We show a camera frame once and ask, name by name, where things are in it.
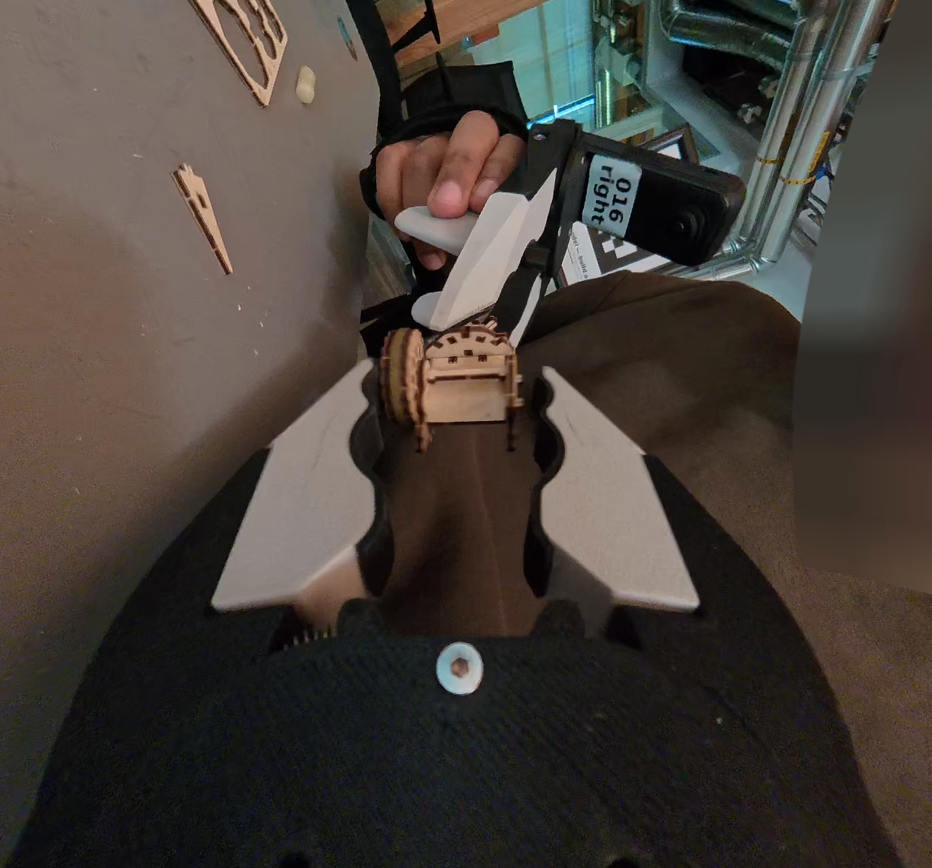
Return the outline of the wooden wheel and seat assembly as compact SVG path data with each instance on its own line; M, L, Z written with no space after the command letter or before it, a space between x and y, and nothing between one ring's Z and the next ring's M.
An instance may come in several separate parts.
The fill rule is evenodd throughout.
M411 428L426 452L443 424L503 423L506 450L516 450L523 406L516 349L497 320L473 321L433 338L413 327L391 331L379 360L388 418Z

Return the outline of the olive brown shirt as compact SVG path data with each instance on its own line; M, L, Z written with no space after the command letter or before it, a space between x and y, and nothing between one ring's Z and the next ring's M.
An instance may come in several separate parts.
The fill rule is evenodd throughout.
M799 323L736 282L617 273L542 303L522 372L554 367L672 468L775 585L853 729L883 825L930 866L930 596L805 568L793 516L791 401ZM520 566L536 467L494 424L437 428L428 452L387 444L395 564L387 618L408 633L524 633Z

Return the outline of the framed marker poster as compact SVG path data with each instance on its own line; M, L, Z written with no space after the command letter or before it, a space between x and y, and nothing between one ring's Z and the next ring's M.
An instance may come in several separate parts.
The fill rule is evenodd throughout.
M705 138L695 135L693 128L682 123L661 134L644 134L644 140L625 140L626 144L659 152L674 159L699 165L705 152ZM618 271L647 272L665 267L670 261L642 250L609 233L575 223L568 236L565 256L555 285L566 287L598 279Z

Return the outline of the notched pointed wooden piece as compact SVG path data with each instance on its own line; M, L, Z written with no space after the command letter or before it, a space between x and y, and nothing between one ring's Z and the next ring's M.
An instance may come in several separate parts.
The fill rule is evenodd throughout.
M204 234L221 269L226 275L232 274L232 262L228 256L227 247L217 221L216 211L204 179L188 163L180 164L171 174L180 195L191 210L195 222L197 222Z

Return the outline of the black office chair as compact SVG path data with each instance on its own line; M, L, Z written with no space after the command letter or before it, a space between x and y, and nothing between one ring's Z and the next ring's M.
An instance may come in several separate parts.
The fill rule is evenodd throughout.
M395 143L451 133L471 112L491 116L501 135L529 140L528 115L511 62L451 66L440 53L435 66L402 87L396 54L416 39L440 38L433 0L402 37L392 42L375 0L346 0L379 85L378 142L371 157Z

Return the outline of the person's right hand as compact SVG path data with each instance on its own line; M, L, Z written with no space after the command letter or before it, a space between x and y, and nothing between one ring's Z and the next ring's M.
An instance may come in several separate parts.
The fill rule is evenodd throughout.
M420 136L384 147L375 162L375 199L382 217L413 248L425 271L443 269L448 255L401 233L397 216L424 206L436 218L480 213L521 163L526 141L499 131L493 116L465 114L449 134Z

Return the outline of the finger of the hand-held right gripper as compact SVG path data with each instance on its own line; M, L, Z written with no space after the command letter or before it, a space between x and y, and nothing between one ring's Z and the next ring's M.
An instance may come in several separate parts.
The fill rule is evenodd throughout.
M509 342L521 342L545 285L545 259L523 256L508 274L495 302L498 332Z
M461 220L433 219L428 242L437 247L460 246L454 267L428 323L448 329L495 304L526 247L542 234L553 203L557 172L527 197L499 191L491 195L468 235Z

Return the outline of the grey desk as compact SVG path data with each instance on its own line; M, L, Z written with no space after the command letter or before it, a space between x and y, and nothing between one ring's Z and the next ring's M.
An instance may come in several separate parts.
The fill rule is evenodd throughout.
M356 361L379 93L345 0L270 0L289 41L269 107L188 0L1 1L6 862L129 594Z

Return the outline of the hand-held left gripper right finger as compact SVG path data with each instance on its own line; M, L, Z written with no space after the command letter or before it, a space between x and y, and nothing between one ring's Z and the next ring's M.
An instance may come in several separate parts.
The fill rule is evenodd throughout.
M532 394L534 460L524 573L538 598L571 603L585 631L623 607L700 607L647 456L553 367Z

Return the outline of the shiny silver pipe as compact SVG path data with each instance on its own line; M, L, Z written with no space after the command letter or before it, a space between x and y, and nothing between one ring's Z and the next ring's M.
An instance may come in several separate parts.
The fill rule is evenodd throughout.
M775 268L808 217L820 228L856 110L898 0L767 0L794 15L775 99L727 245L695 273Z

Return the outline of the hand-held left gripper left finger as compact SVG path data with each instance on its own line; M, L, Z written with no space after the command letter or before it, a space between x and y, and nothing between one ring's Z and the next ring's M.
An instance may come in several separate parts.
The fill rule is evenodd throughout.
M334 629L344 604L379 598L394 544L376 474L378 373L364 360L272 443L212 597L219 613L289 607Z

